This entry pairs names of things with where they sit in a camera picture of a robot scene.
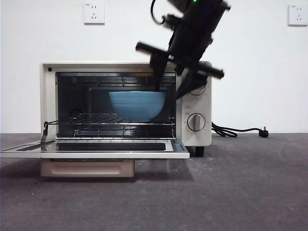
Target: blue bowl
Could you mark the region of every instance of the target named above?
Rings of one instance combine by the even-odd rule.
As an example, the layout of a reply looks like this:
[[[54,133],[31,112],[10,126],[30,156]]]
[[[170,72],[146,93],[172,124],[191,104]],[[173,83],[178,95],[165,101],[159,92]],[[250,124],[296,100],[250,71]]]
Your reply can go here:
[[[165,92],[117,91],[109,93],[111,105],[117,114],[130,122],[147,122],[163,109]]]

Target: oven control panel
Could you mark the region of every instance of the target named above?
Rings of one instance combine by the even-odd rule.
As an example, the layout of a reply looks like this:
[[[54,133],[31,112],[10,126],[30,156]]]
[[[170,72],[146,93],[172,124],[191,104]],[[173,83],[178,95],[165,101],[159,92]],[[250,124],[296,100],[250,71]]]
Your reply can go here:
[[[185,146],[209,146],[212,142],[212,83],[182,97],[181,138]]]

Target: white wall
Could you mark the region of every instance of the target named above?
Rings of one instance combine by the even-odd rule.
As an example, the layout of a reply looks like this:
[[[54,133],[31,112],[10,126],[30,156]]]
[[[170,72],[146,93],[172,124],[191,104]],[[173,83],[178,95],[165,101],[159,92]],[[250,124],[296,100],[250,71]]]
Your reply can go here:
[[[105,0],[106,25],[82,23],[84,0],[1,1],[1,132],[40,132],[43,61],[148,61],[137,41],[167,48],[171,31],[155,25],[151,0]],[[203,59],[226,73],[214,81],[213,120],[308,132],[308,27],[287,26],[287,5],[307,0],[229,0]],[[157,16],[176,12],[158,0]]]

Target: black cable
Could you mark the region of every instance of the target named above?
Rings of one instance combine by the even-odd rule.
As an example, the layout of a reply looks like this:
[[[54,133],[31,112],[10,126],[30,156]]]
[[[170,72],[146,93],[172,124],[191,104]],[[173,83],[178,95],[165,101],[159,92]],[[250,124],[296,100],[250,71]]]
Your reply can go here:
[[[259,129],[259,128],[249,128],[249,129],[240,130],[240,129],[234,129],[234,128],[220,127],[212,122],[212,130],[222,137],[228,136],[228,137],[235,138],[237,137],[237,134],[234,131],[237,131],[237,132],[259,131],[260,137],[266,138],[269,136],[269,132],[266,130],[266,127],[264,127],[264,130]]]
[[[162,22],[159,22],[159,21],[157,21],[157,20],[155,19],[154,14],[153,14],[153,8],[154,8],[155,1],[156,1],[156,0],[153,0],[153,1],[152,1],[152,4],[151,4],[151,16],[152,16],[154,22],[156,22],[157,24],[161,25],[161,24],[163,24],[163,23],[165,22],[165,18],[163,17],[163,21],[162,21]]]

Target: white knob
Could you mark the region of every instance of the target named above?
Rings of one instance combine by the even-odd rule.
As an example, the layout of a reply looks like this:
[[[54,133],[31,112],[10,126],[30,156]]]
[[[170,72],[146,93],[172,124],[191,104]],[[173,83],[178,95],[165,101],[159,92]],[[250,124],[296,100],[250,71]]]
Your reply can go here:
[[[201,131],[205,126],[205,118],[198,113],[192,114],[187,119],[187,125],[192,131]]]

